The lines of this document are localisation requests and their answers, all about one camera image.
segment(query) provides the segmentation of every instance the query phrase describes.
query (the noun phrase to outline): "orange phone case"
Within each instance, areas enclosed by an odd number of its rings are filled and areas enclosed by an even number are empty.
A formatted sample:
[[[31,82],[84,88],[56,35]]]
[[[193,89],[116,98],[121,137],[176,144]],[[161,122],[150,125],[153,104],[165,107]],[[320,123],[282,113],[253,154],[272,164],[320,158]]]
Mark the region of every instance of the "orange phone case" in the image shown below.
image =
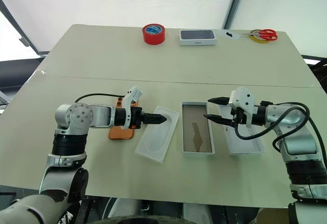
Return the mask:
[[[117,108],[122,107],[122,100],[123,98],[118,98],[116,100],[115,106]],[[132,102],[131,106],[137,106],[138,102]],[[134,136],[134,129],[128,128],[128,129],[122,129],[120,126],[112,127],[109,131],[109,139],[111,140],[129,140],[132,139]]]

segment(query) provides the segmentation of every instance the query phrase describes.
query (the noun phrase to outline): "white tray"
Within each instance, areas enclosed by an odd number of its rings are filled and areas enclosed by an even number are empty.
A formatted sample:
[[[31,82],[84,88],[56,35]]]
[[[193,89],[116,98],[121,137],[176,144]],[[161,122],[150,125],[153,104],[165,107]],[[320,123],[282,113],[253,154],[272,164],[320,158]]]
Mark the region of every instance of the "white tray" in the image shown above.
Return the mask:
[[[160,106],[157,106],[153,113],[161,114],[167,120],[161,124],[148,124],[135,153],[162,163],[177,125],[179,113]]]
[[[230,106],[218,105],[218,111],[223,118],[231,119]],[[256,138],[253,140],[242,140],[235,134],[235,129],[230,126],[225,126],[224,131],[227,138],[227,147],[229,154],[260,154],[266,152],[264,145],[262,144],[261,138]],[[245,124],[239,125],[239,133],[242,136],[251,136],[258,133],[258,126],[253,125],[251,128],[246,127]]]

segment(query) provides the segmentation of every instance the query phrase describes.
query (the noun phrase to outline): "gray floor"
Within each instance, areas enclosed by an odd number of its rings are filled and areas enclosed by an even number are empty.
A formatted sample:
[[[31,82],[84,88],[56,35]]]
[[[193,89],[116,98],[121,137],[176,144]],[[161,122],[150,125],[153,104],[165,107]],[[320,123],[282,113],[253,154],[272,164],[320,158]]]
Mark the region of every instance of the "gray floor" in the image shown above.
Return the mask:
[[[3,92],[5,95],[7,95],[10,100],[14,98],[18,90],[20,89],[20,86],[18,87],[8,87],[8,88],[0,88],[0,91]]]
[[[37,194],[37,190],[15,188],[8,186],[0,186],[0,192],[15,192],[15,196],[0,195],[0,210],[7,208],[10,203],[15,199],[21,199],[23,197]],[[90,211],[88,222],[97,221],[103,214],[105,206],[109,200],[109,197],[94,197],[95,205],[92,211]],[[115,198],[110,201],[110,204],[106,210],[108,215]],[[143,205],[150,205],[150,210],[147,212],[141,212],[142,215],[165,215],[180,218],[182,203],[172,203],[163,201],[143,201]],[[258,213],[258,208],[247,207],[233,207],[233,206],[209,206],[213,222],[219,224],[242,224],[249,223],[253,220]]]

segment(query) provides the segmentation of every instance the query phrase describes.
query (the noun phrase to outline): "white table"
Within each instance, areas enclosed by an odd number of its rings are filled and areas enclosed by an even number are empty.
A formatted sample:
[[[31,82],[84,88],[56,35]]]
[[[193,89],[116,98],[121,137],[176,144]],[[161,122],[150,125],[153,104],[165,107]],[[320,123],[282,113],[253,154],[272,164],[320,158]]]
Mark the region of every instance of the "white table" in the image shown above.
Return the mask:
[[[229,96],[238,85],[171,83],[55,77],[42,72],[22,87],[0,116],[0,184],[39,187],[46,155],[51,152],[56,108],[88,93],[124,94],[137,85],[145,111],[157,105],[181,112],[182,101],[206,101]],[[327,96],[320,87],[248,86],[256,101],[298,101],[311,109],[324,141]],[[88,97],[88,104],[114,104],[112,97]],[[209,105],[211,113],[217,107]],[[262,137],[266,153],[229,156],[222,126],[213,124],[216,154],[206,158],[182,154],[181,121],[162,164],[134,151],[145,129],[130,141],[111,141],[108,129],[90,129],[84,167],[89,171],[87,194],[138,199],[182,201],[230,206],[286,207],[293,202],[281,155],[271,146],[274,132]]]
[[[242,36],[197,47],[180,46],[178,32],[166,29],[165,42],[150,46],[141,28],[73,25],[38,70],[63,77],[320,87],[285,32],[267,44]]]

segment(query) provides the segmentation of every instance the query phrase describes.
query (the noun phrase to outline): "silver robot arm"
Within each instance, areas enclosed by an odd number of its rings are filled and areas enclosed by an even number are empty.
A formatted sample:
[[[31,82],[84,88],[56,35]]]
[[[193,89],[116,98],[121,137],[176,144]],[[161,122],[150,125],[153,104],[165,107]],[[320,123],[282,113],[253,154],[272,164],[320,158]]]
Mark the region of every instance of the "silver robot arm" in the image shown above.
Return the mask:
[[[291,180],[292,196],[298,200],[289,204],[290,223],[326,223],[326,155],[309,109],[298,102],[273,105],[262,101],[261,105],[255,105],[254,95],[245,87],[236,89],[230,97],[212,98],[208,101],[231,106],[233,119],[217,115],[205,116],[216,123],[234,127],[237,136],[243,140],[258,138],[270,130],[276,132],[273,146],[282,155]],[[319,135],[320,147],[305,126],[308,120]],[[263,125],[266,129],[257,135],[244,137],[238,133],[238,124],[246,124],[248,127]]]
[[[0,211],[0,224],[57,224],[66,210],[85,196],[88,172],[86,138],[89,128],[140,128],[166,120],[159,114],[147,114],[141,107],[131,107],[142,92],[133,87],[123,98],[123,108],[84,103],[61,105],[55,114],[58,124],[52,153],[48,155],[38,195],[31,195]]]

